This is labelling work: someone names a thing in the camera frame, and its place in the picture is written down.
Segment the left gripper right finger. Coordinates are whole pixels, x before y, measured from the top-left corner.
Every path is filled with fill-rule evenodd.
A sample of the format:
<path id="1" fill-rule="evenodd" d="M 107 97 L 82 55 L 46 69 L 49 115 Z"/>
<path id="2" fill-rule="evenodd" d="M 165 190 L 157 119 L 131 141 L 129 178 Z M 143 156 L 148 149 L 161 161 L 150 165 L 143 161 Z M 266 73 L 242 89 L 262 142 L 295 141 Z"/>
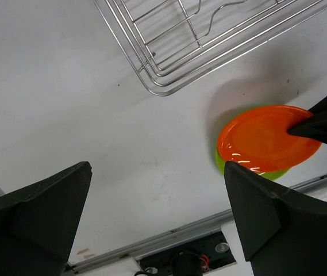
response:
<path id="1" fill-rule="evenodd" d="M 225 185 L 254 275 L 327 275 L 327 202 L 225 163 Z"/>

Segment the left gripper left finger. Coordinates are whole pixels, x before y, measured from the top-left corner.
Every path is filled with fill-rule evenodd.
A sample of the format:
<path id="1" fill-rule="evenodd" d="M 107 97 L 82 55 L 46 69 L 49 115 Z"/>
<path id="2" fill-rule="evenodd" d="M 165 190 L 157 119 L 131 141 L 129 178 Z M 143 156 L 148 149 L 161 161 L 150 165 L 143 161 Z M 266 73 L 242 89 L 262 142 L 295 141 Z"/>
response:
<path id="1" fill-rule="evenodd" d="M 79 162 L 0 197 L 0 275 L 62 275 L 89 192 Z"/>

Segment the small orange plate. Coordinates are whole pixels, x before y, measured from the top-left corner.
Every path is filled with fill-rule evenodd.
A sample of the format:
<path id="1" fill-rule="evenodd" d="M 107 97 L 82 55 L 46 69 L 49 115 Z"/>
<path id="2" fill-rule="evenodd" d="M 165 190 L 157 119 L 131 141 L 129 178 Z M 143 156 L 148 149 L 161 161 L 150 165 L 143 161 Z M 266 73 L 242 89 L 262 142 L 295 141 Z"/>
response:
<path id="1" fill-rule="evenodd" d="M 289 128 L 311 117 L 311 112 L 289 105 L 247 110 L 220 132 L 218 154 L 224 161 L 237 162 L 256 173 L 294 167 L 313 156 L 322 144 L 287 133 Z"/>

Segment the lime green plate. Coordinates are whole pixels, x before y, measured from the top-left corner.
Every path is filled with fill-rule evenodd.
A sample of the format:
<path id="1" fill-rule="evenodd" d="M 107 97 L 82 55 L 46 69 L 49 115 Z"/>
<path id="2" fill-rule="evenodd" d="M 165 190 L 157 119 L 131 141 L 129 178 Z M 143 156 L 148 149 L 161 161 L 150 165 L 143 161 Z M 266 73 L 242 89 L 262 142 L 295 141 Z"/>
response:
<path id="1" fill-rule="evenodd" d="M 216 148 L 215 150 L 215 161 L 216 161 L 216 165 L 217 168 L 219 169 L 219 171 L 221 172 L 222 175 L 225 174 L 225 161 L 223 160 L 223 158 L 219 155 L 218 149 Z M 258 172 L 258 175 L 261 175 L 263 178 L 271 180 L 271 181 L 275 181 L 277 179 L 279 179 L 280 177 L 284 176 L 290 169 L 285 169 L 285 170 L 279 170 L 279 171 L 273 171 L 273 172 Z"/>

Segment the wire dish rack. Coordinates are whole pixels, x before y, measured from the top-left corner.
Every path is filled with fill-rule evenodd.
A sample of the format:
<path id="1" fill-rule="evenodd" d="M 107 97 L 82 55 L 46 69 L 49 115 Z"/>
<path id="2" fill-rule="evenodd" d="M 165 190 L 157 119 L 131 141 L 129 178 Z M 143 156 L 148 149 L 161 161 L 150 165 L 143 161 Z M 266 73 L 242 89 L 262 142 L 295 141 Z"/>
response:
<path id="1" fill-rule="evenodd" d="M 327 10 L 327 1 L 95 1 L 143 86 L 166 97 Z"/>

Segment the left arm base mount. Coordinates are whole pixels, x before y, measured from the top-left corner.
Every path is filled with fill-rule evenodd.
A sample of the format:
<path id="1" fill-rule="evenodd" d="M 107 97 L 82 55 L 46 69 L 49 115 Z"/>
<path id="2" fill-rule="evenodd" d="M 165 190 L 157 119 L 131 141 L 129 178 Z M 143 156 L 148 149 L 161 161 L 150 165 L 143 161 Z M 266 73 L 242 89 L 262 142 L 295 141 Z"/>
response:
<path id="1" fill-rule="evenodd" d="M 225 236 L 216 232 L 142 258 L 135 275 L 204 275 L 235 262 Z"/>

